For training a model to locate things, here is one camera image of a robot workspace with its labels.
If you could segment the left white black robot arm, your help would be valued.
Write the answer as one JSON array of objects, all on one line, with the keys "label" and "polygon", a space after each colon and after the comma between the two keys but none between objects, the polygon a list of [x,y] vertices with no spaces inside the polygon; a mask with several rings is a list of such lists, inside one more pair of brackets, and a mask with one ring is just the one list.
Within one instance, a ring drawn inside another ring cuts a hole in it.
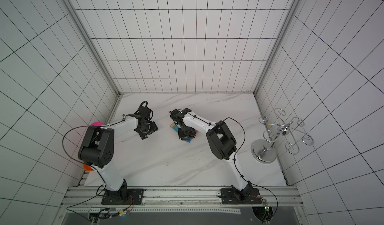
[{"label": "left white black robot arm", "polygon": [[107,125],[91,125],[86,130],[78,158],[91,167],[105,184],[103,204],[125,204],[129,199],[127,182],[112,162],[115,138],[125,132],[135,131],[142,140],[158,130],[152,121],[153,111],[148,102],[143,101],[133,114],[123,115],[121,121]]}]

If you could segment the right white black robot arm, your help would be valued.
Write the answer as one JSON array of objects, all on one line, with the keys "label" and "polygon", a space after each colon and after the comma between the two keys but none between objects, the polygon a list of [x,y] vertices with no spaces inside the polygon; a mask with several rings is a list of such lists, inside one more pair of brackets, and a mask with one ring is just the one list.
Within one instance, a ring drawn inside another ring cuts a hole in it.
[{"label": "right white black robot arm", "polygon": [[250,196],[253,186],[244,180],[241,169],[235,165],[237,159],[237,141],[225,121],[212,122],[196,115],[192,110],[174,109],[170,111],[170,118],[178,127],[180,140],[186,141],[195,138],[197,133],[205,134],[210,150],[219,160],[229,162],[234,173],[237,173],[239,189],[232,186],[228,195],[220,193],[220,197],[227,197],[231,202],[244,204]]}]

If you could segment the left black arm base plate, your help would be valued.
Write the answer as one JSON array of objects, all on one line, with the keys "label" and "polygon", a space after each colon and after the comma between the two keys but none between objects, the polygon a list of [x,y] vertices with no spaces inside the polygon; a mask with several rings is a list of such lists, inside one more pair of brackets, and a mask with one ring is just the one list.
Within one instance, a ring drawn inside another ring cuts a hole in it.
[{"label": "left black arm base plate", "polygon": [[144,196],[144,189],[127,189],[121,191],[105,190],[101,204],[102,205],[140,205]]}]

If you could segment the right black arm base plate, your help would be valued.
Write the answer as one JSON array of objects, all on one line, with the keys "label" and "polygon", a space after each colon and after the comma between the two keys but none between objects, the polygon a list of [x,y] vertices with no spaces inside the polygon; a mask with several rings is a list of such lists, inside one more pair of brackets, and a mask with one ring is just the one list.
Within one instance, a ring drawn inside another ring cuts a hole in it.
[{"label": "right black arm base plate", "polygon": [[223,205],[261,205],[262,198],[258,189],[252,189],[247,194],[234,188],[221,189],[218,193]]}]

